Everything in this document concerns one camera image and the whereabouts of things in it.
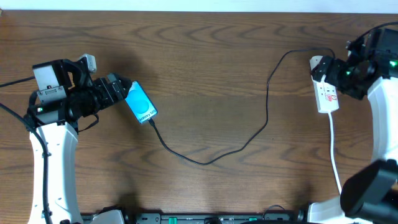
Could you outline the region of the blue screen smartphone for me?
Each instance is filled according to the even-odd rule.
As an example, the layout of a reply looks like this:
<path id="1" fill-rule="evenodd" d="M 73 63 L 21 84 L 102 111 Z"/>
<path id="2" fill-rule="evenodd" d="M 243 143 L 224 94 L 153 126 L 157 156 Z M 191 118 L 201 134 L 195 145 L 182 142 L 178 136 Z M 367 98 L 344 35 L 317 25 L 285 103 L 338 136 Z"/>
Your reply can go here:
<path id="1" fill-rule="evenodd" d="M 155 105 L 137 81 L 132 83 L 125 102 L 139 123 L 144 123 L 157 114 Z"/>

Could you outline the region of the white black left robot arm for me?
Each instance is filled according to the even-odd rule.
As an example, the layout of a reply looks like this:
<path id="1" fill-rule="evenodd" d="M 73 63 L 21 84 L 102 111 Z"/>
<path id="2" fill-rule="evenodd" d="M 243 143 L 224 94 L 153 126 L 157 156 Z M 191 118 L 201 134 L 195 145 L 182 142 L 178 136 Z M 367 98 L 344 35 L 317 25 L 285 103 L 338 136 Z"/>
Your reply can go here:
<path id="1" fill-rule="evenodd" d="M 92 79 L 96 61 L 59 59 L 32 67 L 38 89 L 24 116 L 34 153 L 29 223 L 83 223 L 76 196 L 75 150 L 78 120 L 124 100 L 132 81 L 110 73 Z"/>

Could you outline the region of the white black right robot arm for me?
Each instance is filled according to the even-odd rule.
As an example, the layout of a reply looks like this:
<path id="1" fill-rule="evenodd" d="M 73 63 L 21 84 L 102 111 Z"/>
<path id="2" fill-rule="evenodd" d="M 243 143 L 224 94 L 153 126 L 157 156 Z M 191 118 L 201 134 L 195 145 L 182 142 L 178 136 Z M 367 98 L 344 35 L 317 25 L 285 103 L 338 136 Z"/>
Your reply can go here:
<path id="1" fill-rule="evenodd" d="M 320 113 L 336 110 L 335 91 L 367 98 L 373 121 L 371 163 L 344 184 L 339 196 L 311 203 L 309 223 L 397 223 L 397 31 L 382 24 L 348 42 L 347 60 L 310 59 Z"/>

